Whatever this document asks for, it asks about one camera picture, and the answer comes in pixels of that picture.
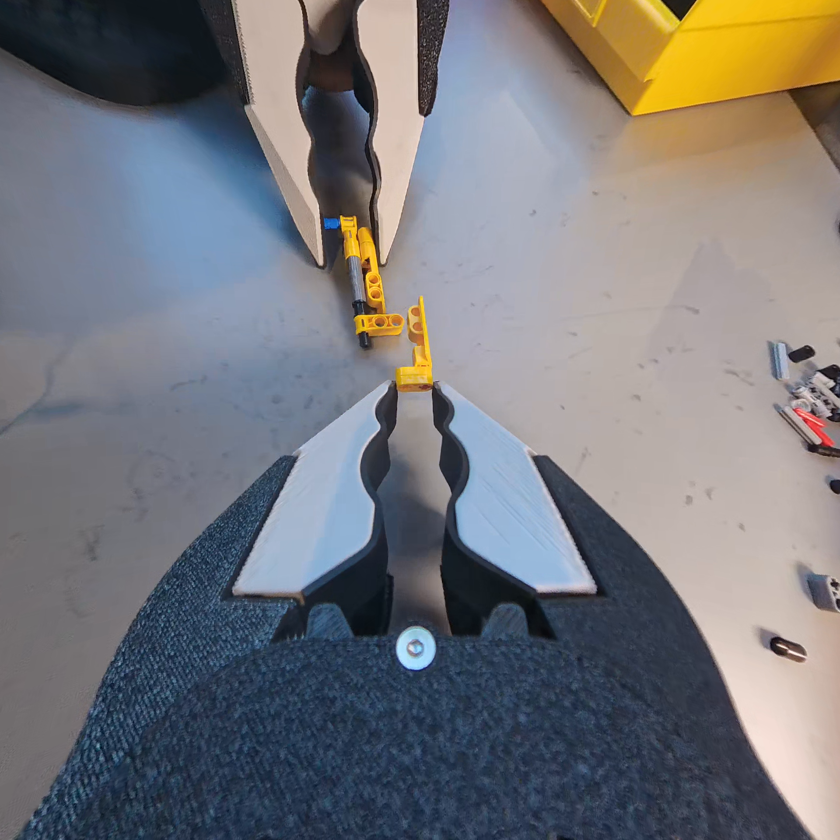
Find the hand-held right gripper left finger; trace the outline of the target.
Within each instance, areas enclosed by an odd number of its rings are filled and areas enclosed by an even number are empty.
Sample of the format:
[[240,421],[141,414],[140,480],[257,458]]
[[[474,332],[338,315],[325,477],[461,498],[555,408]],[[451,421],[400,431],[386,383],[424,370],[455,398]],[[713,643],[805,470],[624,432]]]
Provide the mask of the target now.
[[291,599],[304,614],[332,603],[354,634],[385,633],[393,580],[377,491],[391,465],[396,408],[396,386],[384,382],[299,447],[234,596]]

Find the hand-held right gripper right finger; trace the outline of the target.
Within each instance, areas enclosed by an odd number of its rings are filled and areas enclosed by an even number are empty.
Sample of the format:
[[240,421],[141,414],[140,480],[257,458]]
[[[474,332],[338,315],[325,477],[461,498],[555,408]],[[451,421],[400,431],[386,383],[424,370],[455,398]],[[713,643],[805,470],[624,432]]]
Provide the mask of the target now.
[[445,383],[433,389],[450,489],[440,575],[450,631],[478,636],[505,604],[525,634],[551,636],[542,603],[598,595],[536,453]]

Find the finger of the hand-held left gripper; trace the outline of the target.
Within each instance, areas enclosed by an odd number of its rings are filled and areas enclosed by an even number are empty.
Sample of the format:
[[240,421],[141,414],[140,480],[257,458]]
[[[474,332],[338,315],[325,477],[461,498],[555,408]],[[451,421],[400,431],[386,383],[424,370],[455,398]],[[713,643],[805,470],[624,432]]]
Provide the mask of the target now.
[[355,44],[372,90],[365,151],[371,163],[370,216],[381,263],[399,227],[424,127],[418,105],[418,15],[415,1],[359,2]]
[[310,48],[298,1],[234,1],[248,101],[245,111],[291,219],[317,266],[326,266],[322,215],[310,175],[313,139],[301,113]]

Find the yellow toy actuator assembly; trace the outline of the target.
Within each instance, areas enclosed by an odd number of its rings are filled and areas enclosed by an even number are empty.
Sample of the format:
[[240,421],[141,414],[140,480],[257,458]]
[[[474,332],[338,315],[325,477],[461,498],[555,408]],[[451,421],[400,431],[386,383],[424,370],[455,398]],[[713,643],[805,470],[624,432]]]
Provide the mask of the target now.
[[[328,232],[341,234],[343,257],[353,293],[353,318],[358,314],[389,313],[385,306],[382,275],[372,231],[359,226],[355,216],[325,217],[322,226]],[[374,337],[368,333],[356,334],[356,337],[362,350],[371,349]]]

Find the yellow angled toy beam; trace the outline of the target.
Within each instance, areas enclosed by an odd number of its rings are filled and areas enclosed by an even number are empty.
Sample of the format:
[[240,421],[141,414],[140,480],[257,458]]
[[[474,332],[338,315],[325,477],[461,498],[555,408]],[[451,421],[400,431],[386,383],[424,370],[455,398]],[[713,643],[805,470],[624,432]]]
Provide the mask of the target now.
[[434,374],[423,296],[407,311],[406,334],[414,343],[413,362],[395,369],[396,390],[400,393],[430,391],[434,387]]

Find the person's left forearm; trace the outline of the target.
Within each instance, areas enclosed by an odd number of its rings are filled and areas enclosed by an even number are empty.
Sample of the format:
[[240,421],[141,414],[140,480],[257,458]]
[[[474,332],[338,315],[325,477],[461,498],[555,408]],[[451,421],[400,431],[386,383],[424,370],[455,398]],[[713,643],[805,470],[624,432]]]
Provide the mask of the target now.
[[2,1],[1,47],[77,91],[130,106],[183,102],[227,75],[194,1]]

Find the grey desk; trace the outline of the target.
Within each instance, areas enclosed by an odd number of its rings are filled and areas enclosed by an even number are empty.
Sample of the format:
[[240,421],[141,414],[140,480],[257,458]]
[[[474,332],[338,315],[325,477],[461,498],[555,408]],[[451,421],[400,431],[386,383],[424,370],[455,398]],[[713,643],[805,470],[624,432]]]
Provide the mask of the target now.
[[[178,555],[411,360],[359,350],[234,91],[135,109],[2,54],[2,838]],[[757,754],[838,838],[837,464],[768,342],[838,362],[838,173],[786,94],[629,118],[534,2],[450,6],[384,270],[436,377],[667,574]],[[781,636],[798,664],[773,654]]]

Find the yellow bin with toy vehicle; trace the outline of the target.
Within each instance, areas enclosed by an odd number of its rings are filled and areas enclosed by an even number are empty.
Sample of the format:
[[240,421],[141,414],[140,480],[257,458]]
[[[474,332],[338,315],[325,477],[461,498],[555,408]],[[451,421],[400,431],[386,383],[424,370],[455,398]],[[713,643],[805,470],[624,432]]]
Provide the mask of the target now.
[[633,115],[839,78],[838,1],[544,1]]

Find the pile of small toy parts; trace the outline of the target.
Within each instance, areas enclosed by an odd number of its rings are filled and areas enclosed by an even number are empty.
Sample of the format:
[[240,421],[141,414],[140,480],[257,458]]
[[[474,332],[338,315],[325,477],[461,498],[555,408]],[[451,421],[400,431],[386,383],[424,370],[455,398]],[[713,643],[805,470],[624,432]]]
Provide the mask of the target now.
[[809,343],[768,342],[770,371],[784,393],[774,408],[807,452],[839,459],[839,368]]

